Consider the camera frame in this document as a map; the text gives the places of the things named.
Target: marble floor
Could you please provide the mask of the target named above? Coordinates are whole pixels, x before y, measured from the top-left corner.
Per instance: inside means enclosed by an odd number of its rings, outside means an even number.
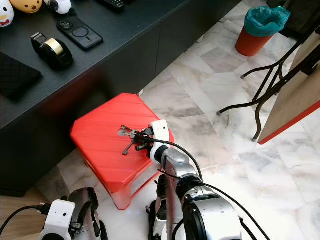
[[[216,112],[250,101],[266,72],[240,79],[245,72],[274,63],[295,43],[276,34],[255,56],[235,49],[245,15],[261,0],[243,0],[143,90],[141,99],[166,119],[175,142],[198,161],[204,182],[233,196],[257,219],[272,240],[320,240],[320,131],[316,111],[264,145],[252,142],[254,108]],[[294,56],[285,63],[289,71]],[[265,123],[276,100],[261,111]],[[78,150],[38,184],[49,200],[81,187],[95,187],[99,217],[110,240],[146,240],[145,207],[156,197],[149,183],[124,211],[119,211]],[[239,210],[256,234],[249,219]],[[243,232],[243,239],[250,239]]]

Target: teal trash bag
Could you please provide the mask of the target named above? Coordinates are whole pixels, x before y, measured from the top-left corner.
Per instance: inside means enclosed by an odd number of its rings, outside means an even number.
[[[251,8],[244,21],[245,31],[256,37],[267,37],[284,29],[290,12],[281,6],[270,8],[258,6]]]

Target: black wallet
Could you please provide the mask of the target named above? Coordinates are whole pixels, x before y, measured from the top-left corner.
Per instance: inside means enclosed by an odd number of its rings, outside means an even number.
[[[0,93],[5,97],[18,98],[40,76],[40,71],[0,52]]]

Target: tape dispenser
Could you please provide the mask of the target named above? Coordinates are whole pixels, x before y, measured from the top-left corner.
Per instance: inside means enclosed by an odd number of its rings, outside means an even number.
[[[31,43],[35,52],[52,69],[64,69],[74,61],[70,50],[59,39],[47,39],[42,33],[37,32],[31,36]]]

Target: remote control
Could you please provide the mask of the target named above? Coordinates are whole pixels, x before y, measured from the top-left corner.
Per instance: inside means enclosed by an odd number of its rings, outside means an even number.
[[[89,50],[103,42],[103,38],[76,16],[57,22],[56,26],[83,50]]]
[[[116,10],[122,11],[125,8],[125,3],[121,0],[100,0],[106,7]]]

